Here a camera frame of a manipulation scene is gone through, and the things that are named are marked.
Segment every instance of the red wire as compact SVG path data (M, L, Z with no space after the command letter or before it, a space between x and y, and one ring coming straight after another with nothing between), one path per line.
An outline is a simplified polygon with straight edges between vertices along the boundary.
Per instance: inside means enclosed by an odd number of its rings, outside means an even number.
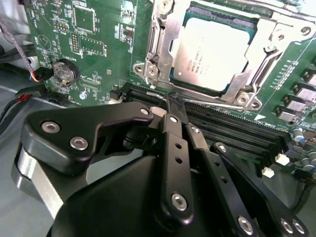
M29 96L29 95L23 95L22 97L17 98L17 99L16 99L16 101L18 101L18 102L22 102L22 101L26 101L26 100L28 100L29 98L30 98L30 96Z

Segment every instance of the connector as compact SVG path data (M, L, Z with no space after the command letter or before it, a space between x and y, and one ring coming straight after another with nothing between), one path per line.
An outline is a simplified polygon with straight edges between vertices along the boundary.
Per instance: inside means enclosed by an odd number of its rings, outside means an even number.
M42 97L46 91L45 86L42 85L36 85L36 86L31 86L31 87L26 87L23 89L20 89L15 96L17 98L23 96L23 95L30 95L32 97Z
M34 72L34 75L39 81L48 80L54 75L54 71L49 68L40 67Z

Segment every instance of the gray surface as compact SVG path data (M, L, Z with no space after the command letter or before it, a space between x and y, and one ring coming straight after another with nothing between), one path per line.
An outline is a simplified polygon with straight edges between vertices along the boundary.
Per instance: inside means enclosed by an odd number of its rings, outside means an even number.
M30 85L30 82L0 72L0 111L14 98L12 91ZM33 111L54 109L56 107L32 99L24 110L14 119L8 130L0 137L0 236L1 237L42 237L45 236L53 222L44 204L19 191L11 180L11 168L20 139L20 131L25 116ZM89 183L121 167L140 154L136 151L128 157L109 158L92 165L88 169ZM287 205L292 205L298 183L291 175L276 173L272 179L264 178L264 182ZM316 189L311 198L298 215L316 237Z

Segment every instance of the bolt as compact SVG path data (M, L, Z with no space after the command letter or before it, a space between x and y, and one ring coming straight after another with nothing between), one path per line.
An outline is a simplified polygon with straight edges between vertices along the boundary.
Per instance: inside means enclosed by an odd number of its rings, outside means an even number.
M195 132L195 133L199 133L199 129L197 127L192 126L191 129Z
M88 142L82 137L74 137L70 140L70 146L78 151L84 151L88 148Z
M285 221L284 219L281 219L280 221L281 221L282 226L285 228L285 230L286 230L287 232L289 232L290 234L292 234L292 233L293 233L293 229L292 229L292 227L287 223L287 221Z
M172 116L170 117L170 120L173 121L173 122L177 122L178 121L178 119L176 119L175 117L172 117Z
M181 194L173 194L171 196L171 202L179 211L185 211L188 208L187 201Z
M151 69L151 70L149 70L149 72L148 72L148 73L149 73L149 75L151 75L152 77L155 75L155 72L154 72L154 70L152 70L152 69Z
M239 216L238 222L240 227L246 232L247 235L251 236L253 234L253 228L246 218Z
M80 92L79 98L80 98L81 100L85 100L86 98L88 98L88 96L87 96L86 92L83 91L83 92Z
M303 227L296 220L293 220L293 225L299 231L299 233L305 234Z
M221 149L222 152L226 152L226 151L227 151L226 148L225 148L223 145L220 145L220 146L219 146L219 149Z
M41 125L41 128L47 133L57 133L60 131L60 126L55 122L44 122Z
M145 109L140 109L140 112L142 112L144 115L148 115L149 114L149 112L147 110L145 110Z
M239 105L244 105L244 104L246 104L248 101L249 101L249 96L248 96L247 94L245 94L245 93L243 93L243 94L241 94L241 95L239 95L239 96L237 97L237 103L238 103Z

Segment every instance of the capacitor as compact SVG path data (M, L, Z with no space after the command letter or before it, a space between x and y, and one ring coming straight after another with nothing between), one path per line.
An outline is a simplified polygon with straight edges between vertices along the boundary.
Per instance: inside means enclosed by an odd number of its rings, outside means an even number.
M302 163L303 170L305 171L311 171L315 168L315 166L311 164L311 159L309 158L302 159L301 163Z
M316 166L316 152L309 153L308 157L311 159L311 164Z
M304 142L305 141L303 130L300 127L293 129L292 134L294 137L294 141L296 141L296 142Z

